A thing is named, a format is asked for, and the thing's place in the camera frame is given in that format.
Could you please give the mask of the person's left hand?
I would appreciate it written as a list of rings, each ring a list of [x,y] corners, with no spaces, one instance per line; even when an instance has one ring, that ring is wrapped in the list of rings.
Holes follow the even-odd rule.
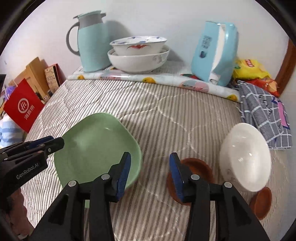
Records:
[[[24,206],[24,197],[21,188],[16,190],[9,198],[11,210],[6,214],[5,218],[10,225],[12,231],[16,235],[30,235],[34,227],[27,218],[27,209]]]

